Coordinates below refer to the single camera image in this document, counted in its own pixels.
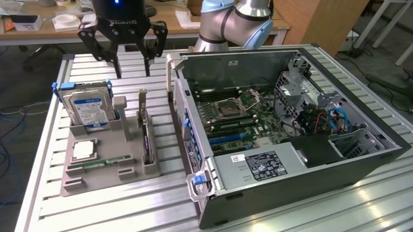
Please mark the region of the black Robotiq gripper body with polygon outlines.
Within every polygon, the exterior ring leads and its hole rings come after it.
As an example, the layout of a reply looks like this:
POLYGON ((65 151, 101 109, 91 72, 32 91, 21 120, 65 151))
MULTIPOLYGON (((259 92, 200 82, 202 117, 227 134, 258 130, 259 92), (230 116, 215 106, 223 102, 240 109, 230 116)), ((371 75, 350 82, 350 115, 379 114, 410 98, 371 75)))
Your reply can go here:
POLYGON ((93 0, 93 30, 115 44, 147 46, 149 18, 143 0, 93 0))

